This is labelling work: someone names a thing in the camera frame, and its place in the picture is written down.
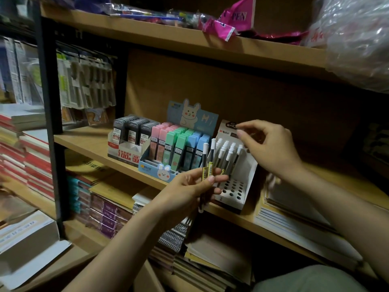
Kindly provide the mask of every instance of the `person's left hand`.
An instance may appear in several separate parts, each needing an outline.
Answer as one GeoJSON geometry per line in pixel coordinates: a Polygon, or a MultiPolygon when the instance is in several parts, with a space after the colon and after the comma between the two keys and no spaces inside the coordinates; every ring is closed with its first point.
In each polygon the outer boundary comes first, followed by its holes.
{"type": "Polygon", "coordinates": [[[204,193],[206,202],[212,200],[212,195],[221,194],[220,188],[214,188],[214,183],[225,182],[228,175],[220,175],[221,169],[215,168],[215,176],[201,180],[202,168],[193,169],[178,174],[151,201],[148,206],[158,211],[164,230],[171,229],[196,209],[200,204],[200,195],[204,193]]]}

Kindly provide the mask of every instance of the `wooden shelf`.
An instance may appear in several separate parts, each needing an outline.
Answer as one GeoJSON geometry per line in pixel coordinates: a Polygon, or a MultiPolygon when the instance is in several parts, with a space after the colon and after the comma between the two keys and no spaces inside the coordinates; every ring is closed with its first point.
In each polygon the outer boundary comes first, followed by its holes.
{"type": "Polygon", "coordinates": [[[99,36],[283,73],[340,80],[325,70],[326,52],[289,44],[231,37],[228,42],[194,29],[65,10],[47,4],[42,16],[99,36]]]}
{"type": "MultiPolygon", "coordinates": [[[[65,131],[62,135],[55,135],[55,142],[99,161],[117,171],[138,179],[145,184],[162,190],[167,185],[166,182],[139,172],[137,167],[125,164],[107,156],[107,135],[111,129],[112,124],[98,127],[77,128],[65,131]]],[[[362,197],[365,196],[364,193],[369,192],[370,195],[368,196],[370,198],[367,200],[389,209],[389,198],[385,195],[385,193],[360,176],[352,166],[347,163],[340,162],[335,165],[330,165],[329,163],[326,165],[328,166],[322,167],[314,165],[313,163],[306,163],[306,166],[324,179],[362,197]]],[[[257,201],[257,196],[249,195],[240,215],[232,213],[212,203],[205,210],[302,255],[317,260],[318,262],[326,262],[326,260],[316,254],[256,225],[254,223],[254,217],[257,201]]]]}
{"type": "Polygon", "coordinates": [[[42,196],[40,193],[33,191],[20,181],[14,180],[5,175],[2,175],[1,177],[5,180],[3,183],[5,188],[13,191],[17,196],[32,204],[52,219],[57,219],[55,213],[55,203],[53,201],[49,200],[45,196],[42,196]]]}

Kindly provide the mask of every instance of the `yellow label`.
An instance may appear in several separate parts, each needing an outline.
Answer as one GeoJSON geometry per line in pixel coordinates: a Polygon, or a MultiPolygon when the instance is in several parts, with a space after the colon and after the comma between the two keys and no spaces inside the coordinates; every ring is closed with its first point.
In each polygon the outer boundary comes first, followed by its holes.
{"type": "Polygon", "coordinates": [[[203,178],[202,178],[202,180],[207,179],[207,175],[208,175],[208,167],[203,167],[203,178]]]}
{"type": "Polygon", "coordinates": [[[214,163],[209,162],[209,164],[208,164],[208,176],[211,176],[213,174],[214,174],[214,163]]]}

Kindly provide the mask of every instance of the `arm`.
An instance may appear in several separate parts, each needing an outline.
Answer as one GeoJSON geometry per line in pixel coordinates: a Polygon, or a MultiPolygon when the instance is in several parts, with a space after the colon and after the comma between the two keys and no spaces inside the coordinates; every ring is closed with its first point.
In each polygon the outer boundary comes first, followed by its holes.
{"type": "Polygon", "coordinates": [[[199,205],[200,194],[221,190],[212,188],[226,175],[201,181],[202,168],[176,176],[148,205],[120,230],[100,254],[64,289],[65,292],[128,291],[151,249],[162,233],[171,229],[199,205]]]}
{"type": "Polygon", "coordinates": [[[260,144],[245,131],[237,132],[262,167],[303,191],[331,225],[389,282],[388,212],[306,169],[288,129],[260,120],[241,123],[237,128],[265,134],[260,144]]]}

